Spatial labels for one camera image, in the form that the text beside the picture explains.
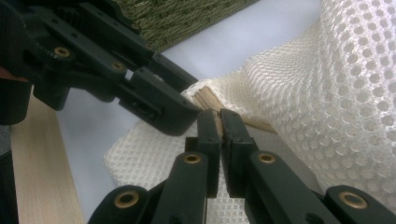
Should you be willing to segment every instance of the brass grommet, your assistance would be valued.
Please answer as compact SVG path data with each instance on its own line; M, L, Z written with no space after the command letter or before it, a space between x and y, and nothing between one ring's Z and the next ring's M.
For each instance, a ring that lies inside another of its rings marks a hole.
M259 161L264 163L273 163L275 161L275 157L270 154L262 153L259 155Z
M189 163L189 164L195 164L201 161L201 157L197 155L188 155L184 157L184 162Z
M139 201L139 194L135 190L128 190L119 193L116 199L114 200L114 204L118 208L129 208L134 206Z
M341 192L338 197L340 198L340 200L353 207L356 209L364 209L368 207L368 204L366 202L366 200L364 200L360 195L349 192L349 191L343 191Z
M70 54L71 54L69 49L66 49L66 48L63 48L63 47L56 47L56 48L53 50L53 52L54 52L57 56L62 57L62 58L67 58L67 57L69 57Z
M124 65L122 63L116 62L111 64L111 66L113 67L114 70L118 70L118 71L124 70Z

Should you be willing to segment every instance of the wooden slat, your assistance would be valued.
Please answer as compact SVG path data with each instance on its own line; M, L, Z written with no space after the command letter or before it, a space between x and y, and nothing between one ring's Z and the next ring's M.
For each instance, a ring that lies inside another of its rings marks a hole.
M11 127L11 146L20 223L83 223L54 111L31 97L27 118Z

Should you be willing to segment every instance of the white mesh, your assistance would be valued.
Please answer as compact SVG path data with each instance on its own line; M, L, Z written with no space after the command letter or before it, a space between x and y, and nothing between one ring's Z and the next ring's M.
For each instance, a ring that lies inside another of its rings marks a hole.
M395 3L327 0L321 8L318 24L296 40L185 93L208 86L226 107L271 123L324 189L353 186L396 213ZM167 177L182 138L141 124L108 151L106 166L120 184L152 187ZM241 202L223 197L209 205L208 223L246 223Z

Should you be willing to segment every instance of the wooden stick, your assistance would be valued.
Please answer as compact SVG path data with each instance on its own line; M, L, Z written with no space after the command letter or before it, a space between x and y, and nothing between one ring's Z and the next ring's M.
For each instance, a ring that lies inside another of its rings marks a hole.
M35 97L29 104L11 127L20 223L84 223L55 112Z

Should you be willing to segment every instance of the green woven fabric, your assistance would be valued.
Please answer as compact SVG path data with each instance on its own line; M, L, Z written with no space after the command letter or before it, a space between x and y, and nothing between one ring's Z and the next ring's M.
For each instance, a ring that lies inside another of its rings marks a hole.
M113 0L161 51L258 0Z

